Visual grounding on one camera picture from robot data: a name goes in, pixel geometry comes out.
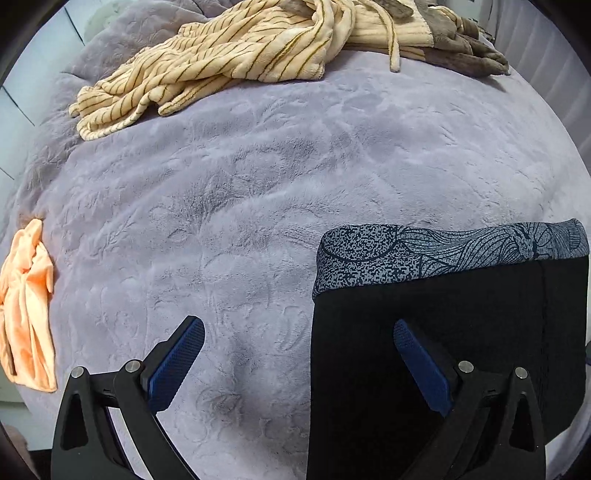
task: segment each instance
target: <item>bed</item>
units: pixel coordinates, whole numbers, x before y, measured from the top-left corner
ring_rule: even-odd
[[[137,2],[57,78],[0,252],[17,228],[44,219],[57,271],[58,391],[20,390],[54,424],[76,365],[118,369],[195,314],[206,344],[159,415],[177,449],[205,480],[303,479],[322,234],[344,224],[462,230],[573,217],[589,232],[591,177],[514,70],[475,80],[403,59],[394,74],[387,56],[360,51],[341,52],[318,82],[244,82],[175,115],[151,112],[105,138],[79,138],[67,110],[82,86],[228,6]],[[580,415],[584,430],[585,407]],[[583,438],[548,450],[548,475],[568,467]]]

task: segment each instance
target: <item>white wall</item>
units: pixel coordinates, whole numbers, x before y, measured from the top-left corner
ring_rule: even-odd
[[[478,20],[480,16],[480,8],[482,6],[482,0],[446,0],[439,2],[441,5],[447,5],[455,13],[466,18],[473,18]]]

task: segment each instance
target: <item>lavender blanket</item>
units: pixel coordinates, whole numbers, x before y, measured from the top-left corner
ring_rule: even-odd
[[[195,314],[205,346],[159,414],[178,450],[202,480],[303,479],[322,234],[573,217],[591,232],[591,178],[515,72],[479,81],[403,59],[393,74],[369,52],[341,52],[318,82],[244,82],[80,140],[67,107],[83,85],[229,5],[136,2],[56,80],[0,229],[5,255],[17,228],[44,218],[57,269],[59,390],[21,394],[52,426],[74,366],[118,369]]]

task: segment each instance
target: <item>striped blanket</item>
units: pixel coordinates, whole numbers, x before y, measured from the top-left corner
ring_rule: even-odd
[[[178,35],[141,50],[109,77],[82,88],[70,107],[71,115],[82,117],[80,136],[93,140],[125,128],[151,102],[160,115],[170,115],[242,79],[317,80],[347,43],[387,52],[393,72],[400,68],[399,44],[433,46],[413,0],[404,1],[413,16],[398,22],[372,0],[309,1],[315,7],[312,18],[279,3],[244,0],[207,23],[183,25]]]

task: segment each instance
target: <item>gray patterned fabric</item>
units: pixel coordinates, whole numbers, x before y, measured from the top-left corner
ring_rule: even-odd
[[[80,140],[67,108],[82,86],[229,4],[133,2],[48,82],[53,107],[0,226],[0,257],[17,228],[44,219],[59,390],[20,392],[53,428],[73,367],[119,369],[195,314],[206,341],[158,414],[167,434],[202,480],[303,479],[322,235],[573,217],[589,231],[591,179],[518,74],[478,81],[407,59],[393,74],[387,56],[359,51],[318,82],[243,82]]]
[[[467,232],[401,225],[351,225],[326,232],[312,298],[326,290],[397,283],[474,268],[584,257],[589,242],[576,219],[515,223]]]

